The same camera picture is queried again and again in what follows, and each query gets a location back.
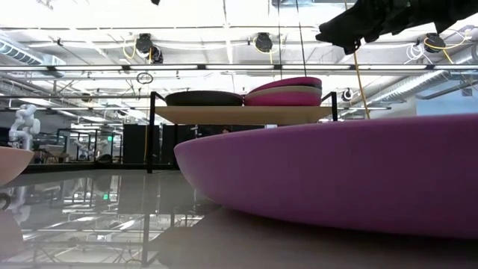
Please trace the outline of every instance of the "ceiling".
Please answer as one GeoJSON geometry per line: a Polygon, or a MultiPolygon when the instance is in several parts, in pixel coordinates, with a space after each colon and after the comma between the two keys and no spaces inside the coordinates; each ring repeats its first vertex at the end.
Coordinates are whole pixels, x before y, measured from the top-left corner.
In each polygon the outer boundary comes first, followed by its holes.
{"type": "MultiPolygon", "coordinates": [[[[345,10],[340,1],[300,5],[299,13],[294,5],[277,10],[270,0],[161,0],[159,6],[150,0],[0,0],[0,7],[0,37],[18,42],[28,52],[54,55],[69,65],[145,64],[146,60],[137,54],[128,57],[133,53],[134,40],[141,33],[152,35],[155,45],[163,52],[165,64],[353,64],[353,57],[345,55],[342,48],[319,43],[314,37],[319,32],[318,25],[345,10]],[[256,50],[253,40],[258,32],[270,34],[275,53],[267,55],[256,50]]],[[[448,45],[461,43],[463,37],[456,31],[476,24],[477,15],[457,22],[441,37],[448,45]]],[[[358,50],[358,62],[427,64],[424,56],[410,61],[407,49],[417,38],[434,31],[434,25],[429,24],[396,36],[382,36],[358,50]]],[[[472,44],[475,33],[478,34],[473,30],[462,46],[450,49],[449,53],[472,44]]],[[[426,52],[425,55],[433,63],[444,60],[442,53],[426,52]]],[[[0,65],[17,64],[21,63],[0,55],[0,65]]],[[[91,74],[106,78],[93,80],[88,79],[89,73],[69,72],[63,78],[56,78],[57,87],[65,87],[65,94],[121,95],[131,94],[132,90],[137,93],[139,88],[144,94],[154,90],[163,95],[185,89],[247,93],[261,84],[280,79],[280,75],[271,72],[163,71],[155,73],[151,84],[142,86],[134,75],[91,74]]],[[[11,75],[25,77],[22,73],[11,75]]],[[[285,77],[288,76],[296,75],[285,73],[285,77]]],[[[312,76],[323,80],[324,94],[359,88],[354,75],[312,76]]],[[[53,78],[37,74],[29,78],[38,86],[53,89],[53,78]]],[[[373,82],[386,85],[397,77],[375,74],[363,75],[361,79],[367,92],[367,86],[373,82]]],[[[135,105],[147,106],[148,102],[146,99],[135,101],[135,105]]]]}

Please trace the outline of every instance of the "wooden shelf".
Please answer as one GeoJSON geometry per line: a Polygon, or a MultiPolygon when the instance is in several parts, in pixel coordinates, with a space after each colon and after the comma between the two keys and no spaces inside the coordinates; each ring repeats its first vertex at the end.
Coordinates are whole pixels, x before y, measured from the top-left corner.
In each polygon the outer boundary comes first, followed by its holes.
{"type": "Polygon", "coordinates": [[[330,107],[167,106],[156,114],[175,124],[296,125],[316,123],[332,113],[330,107]]]}

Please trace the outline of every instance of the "glossy floor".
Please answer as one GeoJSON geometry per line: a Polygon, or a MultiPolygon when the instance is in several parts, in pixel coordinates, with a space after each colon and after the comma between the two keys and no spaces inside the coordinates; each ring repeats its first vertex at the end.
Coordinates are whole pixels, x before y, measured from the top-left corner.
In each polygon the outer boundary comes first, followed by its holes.
{"type": "Polygon", "coordinates": [[[17,201],[9,213],[24,240],[0,268],[478,268],[476,241],[242,214],[213,204],[177,171],[30,174],[0,192],[17,201]]]}

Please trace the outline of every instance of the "black cable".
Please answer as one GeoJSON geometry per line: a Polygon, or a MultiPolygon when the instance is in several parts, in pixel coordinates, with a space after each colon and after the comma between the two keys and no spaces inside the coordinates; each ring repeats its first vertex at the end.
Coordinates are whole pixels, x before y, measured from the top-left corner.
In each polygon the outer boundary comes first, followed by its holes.
{"type": "Polygon", "coordinates": [[[302,25],[300,23],[300,14],[299,14],[299,0],[296,0],[296,7],[297,7],[297,18],[299,19],[300,45],[302,47],[302,60],[304,62],[304,75],[307,76],[307,69],[305,68],[304,39],[302,38],[302,25]]]}
{"type": "Polygon", "coordinates": [[[279,64],[281,66],[281,79],[282,79],[282,38],[281,38],[281,0],[278,0],[277,3],[279,4],[277,6],[277,16],[278,16],[278,21],[279,21],[279,64]]]}

